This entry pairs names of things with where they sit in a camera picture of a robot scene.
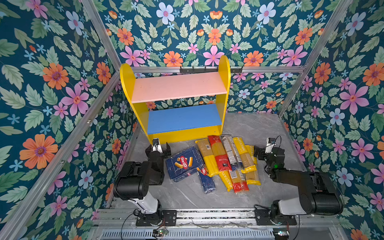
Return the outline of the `blue Barilla rigatoni bag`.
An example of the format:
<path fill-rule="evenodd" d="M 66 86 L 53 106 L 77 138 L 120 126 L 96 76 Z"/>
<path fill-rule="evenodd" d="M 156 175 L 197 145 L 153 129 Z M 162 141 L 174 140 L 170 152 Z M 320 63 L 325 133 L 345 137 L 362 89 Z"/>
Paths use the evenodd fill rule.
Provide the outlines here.
<path fill-rule="evenodd" d="M 190 147 L 166 159 L 170 179 L 179 182 L 201 170 L 203 158 L 196 147 Z"/>

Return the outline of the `yellow spaghetti bag with barcode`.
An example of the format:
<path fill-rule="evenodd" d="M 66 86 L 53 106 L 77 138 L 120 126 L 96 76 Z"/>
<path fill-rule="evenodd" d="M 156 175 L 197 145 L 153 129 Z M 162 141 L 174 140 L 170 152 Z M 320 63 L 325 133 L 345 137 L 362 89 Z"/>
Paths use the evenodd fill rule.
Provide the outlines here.
<path fill-rule="evenodd" d="M 208 139 L 202 139 L 195 141 L 199 151 L 203 157 L 204 163 L 208 170 L 209 177 L 214 177 L 219 174 L 218 165 L 216 163 L 215 156 L 213 154 L 211 145 Z"/>

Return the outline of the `blue Barilla spaghetti box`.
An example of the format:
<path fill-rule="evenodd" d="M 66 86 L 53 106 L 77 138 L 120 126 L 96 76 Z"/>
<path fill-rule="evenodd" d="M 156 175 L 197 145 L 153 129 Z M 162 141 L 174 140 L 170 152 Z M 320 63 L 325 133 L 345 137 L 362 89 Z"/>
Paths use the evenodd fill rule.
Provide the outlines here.
<path fill-rule="evenodd" d="M 202 183 L 203 191 L 205 194 L 212 193 L 216 190 L 214 180 L 209 176 L 208 171 L 205 167 L 197 168 L 199 178 Z"/>

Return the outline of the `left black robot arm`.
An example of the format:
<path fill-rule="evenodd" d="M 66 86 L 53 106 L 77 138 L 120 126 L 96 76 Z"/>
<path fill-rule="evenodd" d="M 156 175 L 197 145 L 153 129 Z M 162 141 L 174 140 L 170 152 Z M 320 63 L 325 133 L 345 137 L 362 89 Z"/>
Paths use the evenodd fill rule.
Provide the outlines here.
<path fill-rule="evenodd" d="M 115 180 L 113 193 L 121 200 L 133 203 L 145 217 L 161 220 L 161 203 L 151 195 L 149 187 L 163 184 L 165 159 L 171 155 L 171 148 L 166 144 L 163 150 L 159 143 L 153 142 L 145 152 L 146 161 L 128 161 L 123 165 Z"/>

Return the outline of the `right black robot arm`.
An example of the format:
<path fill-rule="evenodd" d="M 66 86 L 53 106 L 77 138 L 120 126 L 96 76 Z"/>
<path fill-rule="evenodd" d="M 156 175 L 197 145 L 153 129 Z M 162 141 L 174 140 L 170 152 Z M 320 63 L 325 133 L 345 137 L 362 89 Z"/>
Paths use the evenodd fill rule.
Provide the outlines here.
<path fill-rule="evenodd" d="M 288 224 L 295 216 L 334 216 L 343 212 L 344 203 L 327 174 L 289 170 L 285 167 L 285 150 L 270 146 L 272 150 L 268 153 L 266 148 L 254 147 L 253 156 L 266 162 L 265 172 L 273 182 L 298 189 L 296 198 L 273 201 L 268 208 L 273 224 Z"/>

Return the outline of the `yellow shelf unit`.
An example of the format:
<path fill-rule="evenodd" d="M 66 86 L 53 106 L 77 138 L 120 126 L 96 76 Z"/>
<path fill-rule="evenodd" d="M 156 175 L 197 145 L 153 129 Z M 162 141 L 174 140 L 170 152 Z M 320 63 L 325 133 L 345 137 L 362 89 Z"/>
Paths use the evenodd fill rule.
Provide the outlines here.
<path fill-rule="evenodd" d="M 149 142 L 175 143 L 223 133 L 230 93 L 230 62 L 220 58 L 219 71 L 137 79 L 122 64 L 120 79 L 125 96 Z M 213 104 L 150 111 L 149 102 L 215 96 Z"/>

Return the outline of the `yellow Pastatime bag upper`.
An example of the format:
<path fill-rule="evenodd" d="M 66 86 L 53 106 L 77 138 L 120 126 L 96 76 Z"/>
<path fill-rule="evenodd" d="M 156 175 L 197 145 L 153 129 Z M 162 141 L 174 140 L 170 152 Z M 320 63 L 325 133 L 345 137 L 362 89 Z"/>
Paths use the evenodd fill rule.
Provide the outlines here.
<path fill-rule="evenodd" d="M 241 137 L 234 137 L 233 141 L 234 141 L 235 147 L 239 153 L 241 162 L 243 163 L 243 169 L 241 170 L 241 172 L 243 174 L 255 172 L 257 170 L 257 167 L 254 164 L 254 161 L 251 157 L 251 154 L 249 153 L 248 149 L 246 148 L 246 145 L 244 144 L 243 139 Z"/>

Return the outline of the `yellow pastatime bag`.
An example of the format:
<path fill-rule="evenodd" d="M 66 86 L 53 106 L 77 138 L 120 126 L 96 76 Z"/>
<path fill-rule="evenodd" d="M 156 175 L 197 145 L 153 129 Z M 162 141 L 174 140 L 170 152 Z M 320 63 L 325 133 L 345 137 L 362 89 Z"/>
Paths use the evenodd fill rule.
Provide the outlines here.
<path fill-rule="evenodd" d="M 227 191 L 230 192 L 233 189 L 233 183 L 232 183 L 230 172 L 229 171 L 219 172 L 219 177 L 224 183 Z"/>
<path fill-rule="evenodd" d="M 254 164 L 254 161 L 251 157 L 251 154 L 249 153 L 248 149 L 246 148 L 246 145 L 244 144 L 243 139 L 241 137 L 234 137 L 233 141 L 234 141 L 235 147 L 239 153 L 241 162 L 243 163 L 243 169 L 241 170 L 241 172 L 243 174 L 255 172 L 257 170 L 257 167 Z"/>
<path fill-rule="evenodd" d="M 254 156 L 255 154 L 255 147 L 251 145 L 246 145 L 246 148 L 251 155 L 251 158 L 253 160 L 254 165 L 256 166 L 256 170 L 253 172 L 246 173 L 246 180 L 247 180 L 247 185 L 261 185 L 261 181 L 259 178 L 258 174 L 258 159 L 257 157 Z"/>

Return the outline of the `yellow Pastatime bag right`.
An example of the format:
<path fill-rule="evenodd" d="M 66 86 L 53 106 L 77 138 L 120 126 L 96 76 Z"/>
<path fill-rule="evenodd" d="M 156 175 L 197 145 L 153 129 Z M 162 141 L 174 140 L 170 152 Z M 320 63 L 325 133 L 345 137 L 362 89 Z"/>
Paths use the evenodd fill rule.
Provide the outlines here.
<path fill-rule="evenodd" d="M 257 157 L 254 156 L 255 154 L 255 147 L 251 145 L 246 145 L 246 148 L 251 155 L 251 158 L 253 160 L 254 165 L 256 166 L 256 170 L 253 172 L 246 173 L 246 180 L 247 180 L 247 185 L 261 185 L 261 181 L 259 178 L 258 174 L 258 159 Z"/>

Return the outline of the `clear blue white spaghetti bag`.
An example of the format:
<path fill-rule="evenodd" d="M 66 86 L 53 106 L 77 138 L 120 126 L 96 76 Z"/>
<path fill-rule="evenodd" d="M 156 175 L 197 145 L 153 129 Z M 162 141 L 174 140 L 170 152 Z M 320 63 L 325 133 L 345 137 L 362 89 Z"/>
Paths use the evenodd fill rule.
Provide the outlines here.
<path fill-rule="evenodd" d="M 241 161 L 238 150 L 235 146 L 233 138 L 230 135 L 221 135 L 221 140 L 229 158 L 232 170 L 241 170 L 244 166 Z"/>

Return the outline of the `red ended spaghetti bag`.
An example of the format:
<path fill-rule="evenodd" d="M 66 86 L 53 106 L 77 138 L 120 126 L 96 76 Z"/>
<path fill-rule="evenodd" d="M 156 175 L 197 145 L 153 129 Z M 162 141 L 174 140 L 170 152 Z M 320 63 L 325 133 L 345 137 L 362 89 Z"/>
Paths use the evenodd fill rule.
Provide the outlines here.
<path fill-rule="evenodd" d="M 241 171 L 235 170 L 229 171 L 229 173 L 235 194 L 249 191 L 246 178 Z"/>

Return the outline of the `yellow Pastatime bag lower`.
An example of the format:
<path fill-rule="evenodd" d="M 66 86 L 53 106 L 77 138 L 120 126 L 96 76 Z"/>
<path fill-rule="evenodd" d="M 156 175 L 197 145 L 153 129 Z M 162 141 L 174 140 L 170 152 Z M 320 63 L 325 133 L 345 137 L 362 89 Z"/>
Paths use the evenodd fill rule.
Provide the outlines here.
<path fill-rule="evenodd" d="M 233 183 L 232 183 L 230 172 L 229 171 L 219 172 L 219 177 L 224 183 L 227 191 L 230 192 L 233 189 Z"/>

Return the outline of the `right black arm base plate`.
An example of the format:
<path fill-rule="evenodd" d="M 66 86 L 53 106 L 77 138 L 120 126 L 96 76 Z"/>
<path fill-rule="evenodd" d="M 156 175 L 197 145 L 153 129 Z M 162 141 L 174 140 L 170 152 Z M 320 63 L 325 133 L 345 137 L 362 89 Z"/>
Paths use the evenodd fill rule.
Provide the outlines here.
<path fill-rule="evenodd" d="M 258 226 L 296 226 L 297 220 L 292 215 L 278 215 L 271 210 L 255 209 L 255 219 Z"/>

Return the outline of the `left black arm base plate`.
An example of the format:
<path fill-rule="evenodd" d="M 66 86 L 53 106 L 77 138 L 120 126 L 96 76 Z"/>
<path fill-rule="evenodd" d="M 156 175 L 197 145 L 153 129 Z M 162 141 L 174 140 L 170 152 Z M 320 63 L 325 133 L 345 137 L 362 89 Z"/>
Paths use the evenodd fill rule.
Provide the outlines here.
<path fill-rule="evenodd" d="M 137 227 L 174 227 L 177 221 L 176 210 L 160 210 L 154 214 L 139 214 L 136 221 Z"/>

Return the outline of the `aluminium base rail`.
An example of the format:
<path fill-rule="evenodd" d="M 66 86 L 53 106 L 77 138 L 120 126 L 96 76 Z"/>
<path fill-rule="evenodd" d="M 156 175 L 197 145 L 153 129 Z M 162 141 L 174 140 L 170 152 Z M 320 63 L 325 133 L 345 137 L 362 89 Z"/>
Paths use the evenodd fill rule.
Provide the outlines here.
<path fill-rule="evenodd" d="M 169 227 L 304 227 L 304 228 L 340 228 L 341 223 L 335 216 L 309 215 L 283 217 L 279 222 L 272 221 L 270 211 L 264 208 L 208 208 L 208 209 L 168 209 L 163 219 Z M 142 220 L 133 215 L 132 209 L 106 209 L 99 211 L 94 227 L 118 227 L 127 224 L 134 227 Z"/>

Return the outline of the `black bracket on back rail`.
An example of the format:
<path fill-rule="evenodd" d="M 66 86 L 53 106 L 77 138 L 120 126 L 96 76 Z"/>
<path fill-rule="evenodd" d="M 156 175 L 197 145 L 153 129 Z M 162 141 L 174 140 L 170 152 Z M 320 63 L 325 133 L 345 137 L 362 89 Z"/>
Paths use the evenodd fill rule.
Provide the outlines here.
<path fill-rule="evenodd" d="M 180 67 L 180 74 L 201 74 L 201 73 L 212 73 L 218 72 L 219 67 Z M 230 68 L 230 73 L 240 74 L 243 72 L 243 67 L 233 67 Z"/>

